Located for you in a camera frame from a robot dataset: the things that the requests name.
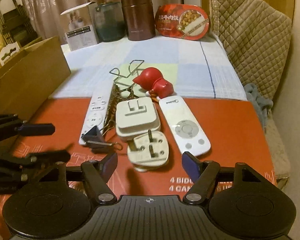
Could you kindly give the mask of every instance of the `quilted chair cover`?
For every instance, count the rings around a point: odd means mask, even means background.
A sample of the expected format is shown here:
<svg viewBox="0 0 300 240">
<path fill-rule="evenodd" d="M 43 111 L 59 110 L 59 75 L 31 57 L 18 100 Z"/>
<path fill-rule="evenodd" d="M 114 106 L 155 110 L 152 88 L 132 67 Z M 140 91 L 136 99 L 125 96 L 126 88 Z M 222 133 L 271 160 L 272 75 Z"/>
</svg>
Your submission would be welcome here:
<svg viewBox="0 0 300 240">
<path fill-rule="evenodd" d="M 262 0 L 210 0 L 212 31 L 242 85 L 272 99 L 287 59 L 292 21 Z"/>
</svg>

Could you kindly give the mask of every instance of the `power adapter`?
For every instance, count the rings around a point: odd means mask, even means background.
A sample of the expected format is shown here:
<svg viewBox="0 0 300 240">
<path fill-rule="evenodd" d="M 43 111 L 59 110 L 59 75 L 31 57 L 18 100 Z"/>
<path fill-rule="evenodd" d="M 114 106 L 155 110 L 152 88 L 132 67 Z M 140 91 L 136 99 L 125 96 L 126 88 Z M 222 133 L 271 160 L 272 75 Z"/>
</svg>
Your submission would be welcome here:
<svg viewBox="0 0 300 240">
<path fill-rule="evenodd" d="M 161 123 L 151 98 L 122 101 L 115 112 L 116 133 L 122 141 L 129 141 L 148 130 L 157 131 Z"/>
<path fill-rule="evenodd" d="M 169 145 L 160 131 L 148 131 L 128 142 L 128 158 L 136 171 L 145 172 L 168 163 Z"/>
</svg>

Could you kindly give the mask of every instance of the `screw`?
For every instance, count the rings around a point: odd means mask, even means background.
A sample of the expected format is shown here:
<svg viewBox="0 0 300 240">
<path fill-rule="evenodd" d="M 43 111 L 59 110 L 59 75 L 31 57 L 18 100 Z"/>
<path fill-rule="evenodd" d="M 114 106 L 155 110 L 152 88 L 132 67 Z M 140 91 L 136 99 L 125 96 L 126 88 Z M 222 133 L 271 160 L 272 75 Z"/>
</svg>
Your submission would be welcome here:
<svg viewBox="0 0 300 240">
<path fill-rule="evenodd" d="M 201 196 L 196 193 L 190 193 L 186 196 L 186 199 L 191 202 L 194 202 L 194 201 L 199 201 L 201 199 Z"/>
<path fill-rule="evenodd" d="M 98 196 L 98 199 L 104 202 L 109 202 L 114 199 L 114 196 L 109 193 L 103 193 Z"/>
<path fill-rule="evenodd" d="M 30 159 L 30 161 L 32 162 L 32 163 L 35 163 L 36 161 L 37 161 L 37 157 L 36 156 L 32 156 L 31 157 L 31 159 Z"/>
<path fill-rule="evenodd" d="M 28 180 L 28 175 L 27 174 L 21 174 L 21 181 L 27 181 Z"/>
</svg>

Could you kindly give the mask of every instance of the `round directional pad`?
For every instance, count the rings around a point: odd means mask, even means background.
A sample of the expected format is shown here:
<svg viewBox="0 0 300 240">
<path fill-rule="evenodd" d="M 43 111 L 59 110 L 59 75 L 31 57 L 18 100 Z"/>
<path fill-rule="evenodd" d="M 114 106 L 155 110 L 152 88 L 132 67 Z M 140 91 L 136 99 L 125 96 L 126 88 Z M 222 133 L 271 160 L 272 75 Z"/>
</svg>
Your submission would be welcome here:
<svg viewBox="0 0 300 240">
<path fill-rule="evenodd" d="M 198 132 L 198 126 L 190 120 L 182 120 L 177 123 L 176 133 L 182 138 L 193 138 L 198 134 Z"/>
</svg>

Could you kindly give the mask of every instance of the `food container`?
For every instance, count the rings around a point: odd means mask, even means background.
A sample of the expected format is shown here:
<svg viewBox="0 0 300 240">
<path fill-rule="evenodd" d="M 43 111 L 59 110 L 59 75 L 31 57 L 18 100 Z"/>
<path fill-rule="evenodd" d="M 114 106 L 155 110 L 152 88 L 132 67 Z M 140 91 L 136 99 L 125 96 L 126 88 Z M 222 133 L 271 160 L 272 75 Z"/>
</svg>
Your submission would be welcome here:
<svg viewBox="0 0 300 240">
<path fill-rule="evenodd" d="M 121 0 L 126 32 L 130 41 L 155 36 L 152 0 Z"/>
<path fill-rule="evenodd" d="M 101 41 L 117 41 L 125 35 L 120 2 L 99 4 L 95 8 L 95 28 Z"/>
<path fill-rule="evenodd" d="M 196 5 L 166 4 L 157 10 L 155 26 L 163 36 L 195 41 L 208 32 L 209 18 Z"/>
</svg>

